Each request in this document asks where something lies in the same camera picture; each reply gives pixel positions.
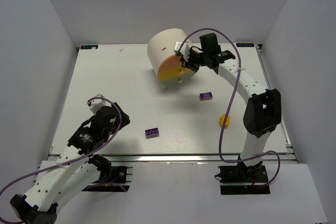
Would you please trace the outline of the yellow drawer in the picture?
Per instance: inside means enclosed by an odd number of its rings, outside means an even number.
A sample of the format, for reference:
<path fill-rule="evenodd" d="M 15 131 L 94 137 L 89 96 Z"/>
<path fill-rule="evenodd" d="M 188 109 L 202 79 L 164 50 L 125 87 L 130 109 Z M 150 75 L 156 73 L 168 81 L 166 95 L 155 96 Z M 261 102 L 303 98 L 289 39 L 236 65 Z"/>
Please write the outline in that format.
<path fill-rule="evenodd" d="M 158 79 L 163 82 L 166 80 L 170 80 L 176 77 L 180 77 L 186 74 L 193 74 L 194 72 L 191 69 L 183 68 L 183 67 L 174 67 L 167 69 L 159 69 L 157 72 Z"/>

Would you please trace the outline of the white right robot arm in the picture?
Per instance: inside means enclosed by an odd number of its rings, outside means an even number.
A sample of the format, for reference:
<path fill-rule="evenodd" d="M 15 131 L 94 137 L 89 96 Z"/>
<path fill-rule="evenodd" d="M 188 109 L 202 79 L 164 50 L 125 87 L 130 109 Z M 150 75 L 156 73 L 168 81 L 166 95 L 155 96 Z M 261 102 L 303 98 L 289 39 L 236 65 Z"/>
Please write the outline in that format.
<path fill-rule="evenodd" d="M 238 163 L 247 168 L 259 167 L 267 140 L 281 123 L 281 94 L 277 89 L 268 89 L 252 78 L 242 67 L 239 53 L 223 51 L 215 33 L 200 36 L 201 48 L 176 42 L 174 51 L 182 66 L 198 72 L 208 67 L 224 78 L 246 104 L 243 124 L 247 131 L 245 144 Z"/>

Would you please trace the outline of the orange drawer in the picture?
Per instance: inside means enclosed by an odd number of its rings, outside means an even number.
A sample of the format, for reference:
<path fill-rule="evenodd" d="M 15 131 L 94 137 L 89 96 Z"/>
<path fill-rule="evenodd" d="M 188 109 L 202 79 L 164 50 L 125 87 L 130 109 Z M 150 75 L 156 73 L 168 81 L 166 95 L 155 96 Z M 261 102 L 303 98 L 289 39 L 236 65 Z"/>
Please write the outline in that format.
<path fill-rule="evenodd" d="M 165 71 L 165 70 L 171 70 L 175 68 L 181 68 L 181 58 L 177 55 L 171 55 L 167 57 L 163 62 L 160 64 L 158 71 Z"/>

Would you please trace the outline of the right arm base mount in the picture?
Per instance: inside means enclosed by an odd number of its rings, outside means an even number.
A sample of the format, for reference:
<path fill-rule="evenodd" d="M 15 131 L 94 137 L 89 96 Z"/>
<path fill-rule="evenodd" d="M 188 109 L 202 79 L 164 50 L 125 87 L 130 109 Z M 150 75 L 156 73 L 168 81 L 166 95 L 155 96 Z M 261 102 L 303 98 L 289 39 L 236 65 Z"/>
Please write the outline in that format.
<path fill-rule="evenodd" d="M 268 175 L 263 162 L 247 167 L 243 162 L 218 167 L 214 176 L 221 195 L 269 195 Z"/>

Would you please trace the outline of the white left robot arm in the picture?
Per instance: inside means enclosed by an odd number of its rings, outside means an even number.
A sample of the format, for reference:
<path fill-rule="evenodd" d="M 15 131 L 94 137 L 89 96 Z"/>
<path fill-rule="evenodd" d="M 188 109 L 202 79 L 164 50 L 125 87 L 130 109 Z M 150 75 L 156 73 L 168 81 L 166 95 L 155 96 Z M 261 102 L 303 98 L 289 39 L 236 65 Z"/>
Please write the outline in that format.
<path fill-rule="evenodd" d="M 21 223 L 55 223 L 60 210 L 83 189 L 97 182 L 112 184 L 111 162 L 97 152 L 130 124 L 116 102 L 94 97 L 88 101 L 92 116 L 68 140 L 67 146 L 43 177 L 10 205 Z"/>

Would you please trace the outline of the yellow rounded lego brick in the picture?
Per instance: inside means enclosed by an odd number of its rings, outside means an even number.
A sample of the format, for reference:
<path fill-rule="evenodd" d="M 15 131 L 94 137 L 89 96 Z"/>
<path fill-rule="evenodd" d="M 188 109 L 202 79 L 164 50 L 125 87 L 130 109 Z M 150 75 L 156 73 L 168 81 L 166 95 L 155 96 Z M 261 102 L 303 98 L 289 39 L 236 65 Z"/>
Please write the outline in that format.
<path fill-rule="evenodd" d="M 220 127 L 227 128 L 230 124 L 230 115 L 223 114 L 219 119 L 219 125 Z"/>

